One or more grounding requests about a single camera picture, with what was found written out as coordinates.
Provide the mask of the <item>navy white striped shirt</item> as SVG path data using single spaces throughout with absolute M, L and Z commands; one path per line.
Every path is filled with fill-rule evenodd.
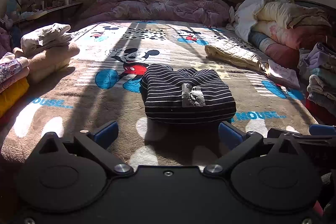
M 147 118 L 176 124 L 230 120 L 236 102 L 213 69 L 182 68 L 152 64 L 139 82 Z

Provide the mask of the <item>stack of folded clothes right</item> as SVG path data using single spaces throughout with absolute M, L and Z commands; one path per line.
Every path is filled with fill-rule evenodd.
M 306 83 L 306 108 L 321 123 L 335 125 L 335 47 L 317 43 L 300 49 L 297 68 Z

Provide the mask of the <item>stack of folded clothes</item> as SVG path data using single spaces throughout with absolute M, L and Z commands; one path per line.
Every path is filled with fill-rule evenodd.
M 297 68 L 306 83 L 306 108 L 321 123 L 335 125 L 335 47 L 317 43 L 300 49 Z
M 20 39 L 10 52 L 9 34 L 1 29 L 1 116 L 28 91 L 56 70 L 69 64 L 80 49 L 72 42 L 69 24 L 53 23 Z

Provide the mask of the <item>stack of folded clothes left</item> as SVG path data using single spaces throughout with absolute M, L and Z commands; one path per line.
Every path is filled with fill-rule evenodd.
M 80 49 L 72 42 L 69 24 L 53 23 L 20 39 L 10 52 L 9 34 L 1 29 L 1 116 L 28 91 L 56 70 L 69 64 Z

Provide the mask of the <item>Mickey Mouse fleece blanket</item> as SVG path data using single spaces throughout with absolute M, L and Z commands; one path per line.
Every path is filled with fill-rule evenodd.
M 271 128 L 308 134 L 314 117 L 300 91 L 277 87 L 265 76 L 211 60 L 205 44 L 235 42 L 233 34 L 177 22 L 94 24 L 76 34 L 79 54 L 36 84 L 3 117 L 1 156 L 25 161 L 50 131 L 69 137 L 114 120 L 119 126 L 110 151 L 131 166 L 204 167 L 226 153 L 217 129 L 195 125 L 174 129 L 147 118 L 136 91 L 145 65 L 174 70 L 212 69 L 236 102 L 234 126 L 266 135 Z

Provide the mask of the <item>folded white purple-print cloth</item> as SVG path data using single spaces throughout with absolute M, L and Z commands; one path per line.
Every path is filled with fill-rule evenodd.
M 277 84 L 294 89 L 300 88 L 296 72 L 282 67 L 271 59 L 260 64 L 260 71 Z

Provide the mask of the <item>folded cream quilted blanket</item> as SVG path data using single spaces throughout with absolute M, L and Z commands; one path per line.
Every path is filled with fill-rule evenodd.
M 240 46 L 227 48 L 208 44 L 205 46 L 205 53 L 211 59 L 257 72 L 261 71 L 262 66 L 265 64 L 265 61 L 259 55 Z

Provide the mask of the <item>rolled bedding pile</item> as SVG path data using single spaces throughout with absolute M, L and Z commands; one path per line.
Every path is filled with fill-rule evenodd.
M 231 27 L 277 64 L 296 69 L 299 50 L 335 49 L 335 9 L 295 0 L 245 0 L 229 10 Z

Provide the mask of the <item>purple crumpled comforter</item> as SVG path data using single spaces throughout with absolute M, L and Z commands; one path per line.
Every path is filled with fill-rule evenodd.
M 112 20 L 168 20 L 225 26 L 230 7 L 222 0 L 97 0 L 78 18 L 74 29 Z

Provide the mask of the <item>cluttered dark side table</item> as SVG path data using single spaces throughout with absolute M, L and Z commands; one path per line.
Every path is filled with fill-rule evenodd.
M 44 23 L 68 22 L 82 8 L 78 0 L 8 0 L 1 18 L 1 27 L 10 29 L 37 26 Z

